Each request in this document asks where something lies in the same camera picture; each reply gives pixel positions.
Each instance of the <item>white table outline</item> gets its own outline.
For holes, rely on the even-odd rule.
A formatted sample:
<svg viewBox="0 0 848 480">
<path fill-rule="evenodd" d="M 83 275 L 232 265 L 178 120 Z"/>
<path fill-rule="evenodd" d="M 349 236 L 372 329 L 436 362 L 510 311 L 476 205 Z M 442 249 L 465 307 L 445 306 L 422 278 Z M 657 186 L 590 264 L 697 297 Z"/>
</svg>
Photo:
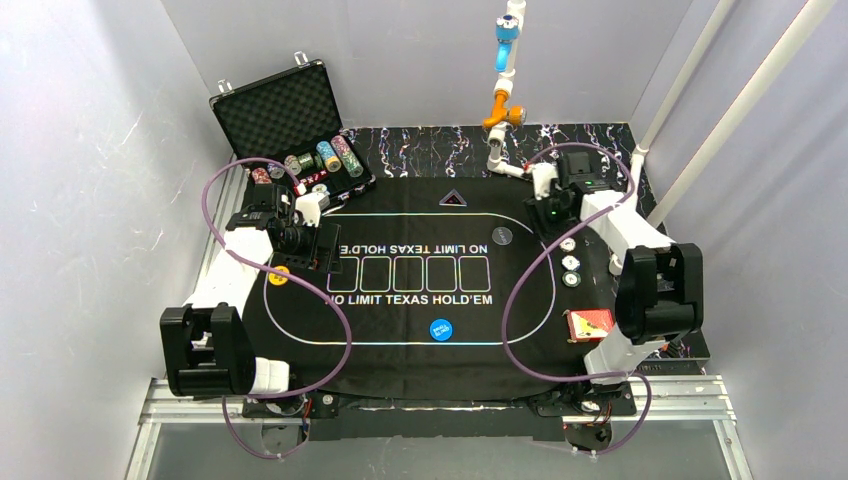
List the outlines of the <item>white table outline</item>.
<svg viewBox="0 0 848 480">
<path fill-rule="evenodd" d="M 330 290 L 330 277 L 333 276 L 333 274 L 331 273 L 331 274 L 327 275 L 327 293 L 353 293 L 353 292 L 356 291 L 357 288 L 359 288 L 359 257 L 354 257 L 354 256 L 339 257 L 339 262 L 341 262 L 342 260 L 344 260 L 346 258 L 352 258 L 352 259 L 356 260 L 356 274 L 353 277 L 353 290 Z"/>
<path fill-rule="evenodd" d="M 389 276 L 388 276 L 388 285 L 385 290 L 365 290 L 362 288 L 362 281 L 365 279 L 365 260 L 375 259 L 375 258 L 385 258 L 389 261 Z M 362 293 L 386 293 L 392 291 L 392 257 L 387 255 L 366 255 L 362 257 L 362 267 L 359 269 L 359 291 Z"/>
<path fill-rule="evenodd" d="M 453 261 L 453 290 L 433 290 L 430 288 L 430 260 L 434 258 L 450 258 Z M 428 293 L 453 293 L 459 288 L 459 275 L 457 274 L 457 263 L 456 257 L 452 257 L 450 255 L 431 255 L 427 257 L 427 260 L 424 262 L 427 265 L 427 292 Z"/>
<path fill-rule="evenodd" d="M 463 258 L 482 258 L 486 261 L 486 282 L 488 287 L 485 290 L 465 290 L 462 288 L 462 259 Z M 465 293 L 486 293 L 492 289 L 492 270 L 489 268 L 489 257 L 485 255 L 463 255 L 457 260 L 459 265 L 459 291 Z"/>
<path fill-rule="evenodd" d="M 397 261 L 400 258 L 417 258 L 418 260 L 421 260 L 421 288 L 419 288 L 418 290 L 400 290 L 400 289 L 397 288 L 397 271 L 398 271 Z M 392 264 L 393 264 L 393 267 L 394 267 L 394 272 L 393 272 L 394 275 L 392 275 L 392 291 L 398 292 L 398 293 L 418 293 L 418 292 L 424 291 L 424 280 L 427 278 L 427 274 L 426 274 L 427 269 L 424 266 L 424 257 L 422 257 L 420 255 L 400 255 L 400 256 L 395 257 L 394 260 L 392 260 Z"/>
<path fill-rule="evenodd" d="M 332 215 L 327 215 L 328 217 L 338 216 L 338 217 L 427 217 L 427 216 L 437 216 L 437 217 L 475 217 L 475 216 L 489 216 L 489 217 L 497 217 L 503 218 L 505 220 L 509 220 L 514 222 L 518 226 L 524 228 L 531 234 L 533 230 L 530 229 L 527 225 L 524 225 L 520 221 L 508 217 L 506 215 L 501 215 L 499 213 L 333 213 Z M 542 249 L 545 249 L 545 244 L 539 242 L 542 245 Z M 507 340 L 507 343 L 514 344 L 521 341 L 524 341 L 530 338 L 533 334 L 538 332 L 551 317 L 551 313 L 553 313 L 554 305 L 556 303 L 556 274 L 554 273 L 554 262 L 551 260 L 551 256 L 548 255 L 548 266 L 550 267 L 551 272 L 551 287 L 553 288 L 553 292 L 551 293 L 551 305 L 548 307 L 548 313 L 545 314 L 545 317 L 542 318 L 542 321 L 536 325 L 533 330 L 525 333 L 524 335 L 514 338 L 512 340 Z M 292 340 L 300 343 L 304 343 L 307 345 L 322 345 L 322 346 L 338 346 L 345 345 L 345 342 L 316 342 L 314 340 L 307 340 L 304 338 L 300 338 L 297 335 L 289 333 L 286 329 L 280 326 L 279 322 L 277 322 L 274 315 L 267 310 L 268 306 L 268 276 L 265 276 L 265 285 L 262 288 L 262 295 L 265 300 L 266 314 L 268 318 L 271 320 L 271 323 L 279 330 L 283 335 L 291 338 Z M 371 346 L 371 347 L 393 347 L 393 346 L 408 346 L 408 345 L 417 345 L 417 346 L 431 346 L 431 347 L 494 347 L 494 346 L 502 346 L 503 342 L 437 342 L 435 340 L 429 342 L 351 342 L 354 346 Z"/>
</svg>

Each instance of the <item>white robotic arm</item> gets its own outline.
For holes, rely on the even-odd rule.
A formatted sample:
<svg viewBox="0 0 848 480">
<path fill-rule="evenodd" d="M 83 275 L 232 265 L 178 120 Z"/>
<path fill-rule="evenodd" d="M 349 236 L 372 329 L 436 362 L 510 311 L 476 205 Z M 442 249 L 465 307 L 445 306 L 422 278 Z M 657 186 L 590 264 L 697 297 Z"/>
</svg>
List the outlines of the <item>white robotic arm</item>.
<svg viewBox="0 0 848 480">
<path fill-rule="evenodd" d="M 548 238 L 620 204 L 624 197 L 604 181 L 597 159 L 585 153 L 566 153 L 557 161 L 557 165 L 538 163 L 527 168 L 533 180 L 533 198 L 525 204 L 536 231 Z M 610 272 L 621 277 L 616 324 L 584 357 L 586 370 L 590 374 L 631 372 L 668 341 L 700 327 L 700 250 L 676 244 L 632 208 L 616 208 L 589 227 L 609 246 Z M 621 381 L 611 377 L 593 383 L 615 385 Z"/>
<path fill-rule="evenodd" d="M 329 269 L 337 257 L 338 226 L 320 228 L 325 193 L 291 194 L 278 185 L 256 185 L 253 203 L 236 213 L 223 234 L 207 275 L 179 308 L 160 320 L 168 383 L 175 395 L 277 394 L 289 387 L 289 365 L 253 354 L 241 323 L 259 270 L 275 250 L 299 267 Z"/>
<path fill-rule="evenodd" d="M 515 57 L 518 52 L 518 37 L 524 28 L 524 0 L 509 0 L 506 14 L 495 20 L 495 36 L 498 40 L 498 55 L 495 59 L 495 71 L 498 80 L 495 83 L 492 114 L 483 120 L 483 128 L 489 129 L 489 160 L 487 168 L 494 172 L 521 178 L 524 170 L 505 162 L 501 153 L 506 131 L 509 126 L 517 127 L 524 123 L 526 112 L 523 107 L 507 108 L 506 103 L 512 96 L 515 78 Z"/>
</svg>

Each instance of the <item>chip stack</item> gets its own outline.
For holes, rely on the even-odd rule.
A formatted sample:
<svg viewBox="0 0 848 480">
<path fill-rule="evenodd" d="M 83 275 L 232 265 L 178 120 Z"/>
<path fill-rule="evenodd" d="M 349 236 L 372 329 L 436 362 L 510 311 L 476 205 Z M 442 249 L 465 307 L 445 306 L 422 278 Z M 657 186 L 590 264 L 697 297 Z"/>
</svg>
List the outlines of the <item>chip stack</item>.
<svg viewBox="0 0 848 480">
<path fill-rule="evenodd" d="M 312 159 L 315 160 L 315 168 L 317 168 L 318 170 L 324 168 L 324 162 L 321 161 L 321 155 L 316 153 L 312 156 Z"/>
<path fill-rule="evenodd" d="M 300 164 L 301 170 L 309 170 L 315 165 L 312 161 L 312 154 L 308 152 L 297 157 L 297 163 Z"/>
<path fill-rule="evenodd" d="M 338 172 L 342 168 L 342 162 L 333 151 L 333 147 L 327 142 L 320 142 L 316 147 L 318 153 L 321 154 L 321 159 L 324 160 L 324 166 L 331 172 Z"/>
<path fill-rule="evenodd" d="M 300 163 L 297 161 L 297 157 L 295 157 L 294 155 L 289 155 L 288 157 L 286 157 L 286 160 L 283 162 L 283 164 L 289 167 L 289 169 L 295 175 L 300 174 Z"/>
<path fill-rule="evenodd" d="M 342 163 L 344 164 L 345 169 L 347 169 L 347 172 L 350 173 L 350 176 L 358 177 L 362 175 L 362 164 L 359 163 L 359 159 L 356 158 L 356 154 L 350 149 L 350 145 L 347 144 L 345 139 L 341 135 L 336 135 L 332 140 L 330 140 L 330 143 L 332 143 L 333 149 L 336 153 L 339 154 L 339 157 L 342 159 Z"/>
<path fill-rule="evenodd" d="M 286 175 L 286 171 L 282 168 L 274 165 L 273 163 L 268 164 L 268 175 L 271 176 L 274 180 L 279 180 Z"/>
<path fill-rule="evenodd" d="M 271 183 L 271 176 L 268 175 L 268 171 L 264 168 L 254 168 L 250 172 L 250 176 L 253 177 L 253 181 L 257 184 Z"/>
</svg>

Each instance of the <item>marble pattern surface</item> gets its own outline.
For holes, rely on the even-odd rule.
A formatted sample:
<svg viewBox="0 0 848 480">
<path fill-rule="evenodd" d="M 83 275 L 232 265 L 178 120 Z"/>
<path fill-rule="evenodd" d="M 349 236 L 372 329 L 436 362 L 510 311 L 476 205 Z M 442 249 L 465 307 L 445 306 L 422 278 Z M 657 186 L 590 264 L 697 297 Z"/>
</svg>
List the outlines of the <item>marble pattern surface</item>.
<svg viewBox="0 0 848 480">
<path fill-rule="evenodd" d="M 479 125 L 358 128 L 347 130 L 347 135 L 377 177 L 491 175 L 486 170 L 487 134 Z M 584 142 L 606 148 L 628 166 L 636 146 L 630 127 L 622 123 L 525 125 L 507 132 L 504 157 L 512 165 L 523 166 L 539 151 L 564 142 Z M 545 160 L 550 161 L 555 155 L 556 152 L 552 152 Z M 624 180 L 620 172 L 617 176 L 620 181 Z M 656 201 L 644 172 L 638 195 L 640 213 L 650 212 Z"/>
</svg>

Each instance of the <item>yellow chip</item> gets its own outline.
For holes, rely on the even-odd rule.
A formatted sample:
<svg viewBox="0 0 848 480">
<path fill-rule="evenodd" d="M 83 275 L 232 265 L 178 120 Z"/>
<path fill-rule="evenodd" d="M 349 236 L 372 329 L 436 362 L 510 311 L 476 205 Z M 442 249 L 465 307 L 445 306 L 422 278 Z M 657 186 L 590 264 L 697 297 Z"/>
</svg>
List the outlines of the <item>yellow chip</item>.
<svg viewBox="0 0 848 480">
<path fill-rule="evenodd" d="M 289 269 L 284 267 L 283 265 L 277 265 L 274 268 L 283 272 L 283 273 L 289 273 Z M 281 277 L 280 275 L 277 275 L 276 273 L 272 273 L 272 274 L 268 275 L 268 281 L 271 282 L 271 285 L 274 285 L 275 287 L 279 287 L 281 285 L 285 285 L 286 282 L 289 281 L 289 279 L 286 278 L 286 277 Z"/>
</svg>

